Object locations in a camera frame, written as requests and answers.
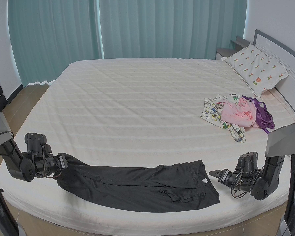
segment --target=clothing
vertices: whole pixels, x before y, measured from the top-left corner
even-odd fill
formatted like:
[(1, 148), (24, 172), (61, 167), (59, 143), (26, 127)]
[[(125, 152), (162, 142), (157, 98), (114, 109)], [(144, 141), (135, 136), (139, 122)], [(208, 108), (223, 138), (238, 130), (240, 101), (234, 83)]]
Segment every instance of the clothing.
[(243, 98), (251, 101), (256, 106), (256, 124), (260, 126), (267, 134), (270, 132), (266, 128), (275, 128), (273, 117), (267, 111), (266, 105), (264, 102), (258, 101), (256, 98), (249, 98), (246, 96), (242, 96)]
[(241, 127), (250, 127), (256, 123), (256, 107), (253, 102), (240, 97), (236, 103), (228, 100), (223, 100), (223, 103), (221, 120)]
[(90, 166), (71, 155), (65, 157), (68, 168), (55, 178), (58, 186), (101, 206), (176, 212), (220, 202), (201, 160), (156, 168), (126, 168)]
[(238, 104), (240, 97), (240, 94), (228, 94), (227, 96), (218, 94), (213, 99), (205, 98), (205, 109), (200, 117), (215, 126), (229, 130), (236, 142), (244, 143), (246, 141), (245, 129), (236, 124), (230, 124), (229, 122), (221, 120), (221, 113), (224, 111), (224, 103), (232, 102)]

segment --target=headboard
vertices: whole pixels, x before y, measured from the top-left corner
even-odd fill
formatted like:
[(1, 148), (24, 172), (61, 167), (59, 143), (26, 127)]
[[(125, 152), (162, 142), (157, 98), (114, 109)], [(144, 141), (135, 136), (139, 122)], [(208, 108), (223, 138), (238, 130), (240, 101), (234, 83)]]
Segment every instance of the headboard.
[(280, 80), (275, 88), (295, 111), (295, 52), (260, 30), (255, 31), (254, 45), (265, 54), (277, 58), (288, 69), (289, 76)]

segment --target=mattress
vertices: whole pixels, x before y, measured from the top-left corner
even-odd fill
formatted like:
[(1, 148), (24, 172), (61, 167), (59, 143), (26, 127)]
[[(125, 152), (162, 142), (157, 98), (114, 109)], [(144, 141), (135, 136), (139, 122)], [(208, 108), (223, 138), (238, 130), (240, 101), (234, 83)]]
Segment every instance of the mattress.
[[(204, 98), (240, 93), (252, 97), (232, 68), (221, 60), (104, 59), (70, 64), (32, 109), (15, 137), (42, 133), (53, 154), (67, 153), (89, 165), (156, 167), (202, 159), (207, 173), (234, 170), (239, 156), (259, 153), (264, 164), (267, 134), (246, 128), (246, 142), (201, 119)], [(275, 89), (261, 100), (275, 127), (295, 122), (295, 113)], [(263, 201), (234, 199), (210, 177), (220, 203), (201, 210), (145, 213), (103, 207), (61, 189), (53, 179), (24, 182), (0, 166), (0, 187), (13, 206), (52, 223), (106, 235), (174, 235), (230, 226), (281, 205), (290, 177), (286, 157), (278, 189)]]

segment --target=purple garment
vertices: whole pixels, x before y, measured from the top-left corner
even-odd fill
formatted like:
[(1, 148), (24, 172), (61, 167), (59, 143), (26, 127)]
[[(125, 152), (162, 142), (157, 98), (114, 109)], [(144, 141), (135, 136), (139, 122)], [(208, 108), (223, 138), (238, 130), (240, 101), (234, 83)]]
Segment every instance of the purple garment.
[(258, 101), (256, 98), (249, 98), (243, 96), (246, 100), (253, 101), (257, 110), (256, 110), (256, 124), (260, 126), (267, 134), (270, 132), (266, 128), (274, 128), (274, 122), (272, 115), (267, 111), (266, 105), (264, 102)]

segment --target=curtain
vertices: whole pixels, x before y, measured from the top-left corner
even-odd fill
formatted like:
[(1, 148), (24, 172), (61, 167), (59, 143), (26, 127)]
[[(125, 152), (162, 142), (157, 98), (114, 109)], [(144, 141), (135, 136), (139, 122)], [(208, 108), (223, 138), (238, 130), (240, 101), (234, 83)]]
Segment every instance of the curtain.
[(105, 58), (215, 59), (243, 36), (247, 0), (99, 0)]
[(95, 0), (8, 0), (22, 84), (55, 80), (72, 62), (101, 58)]

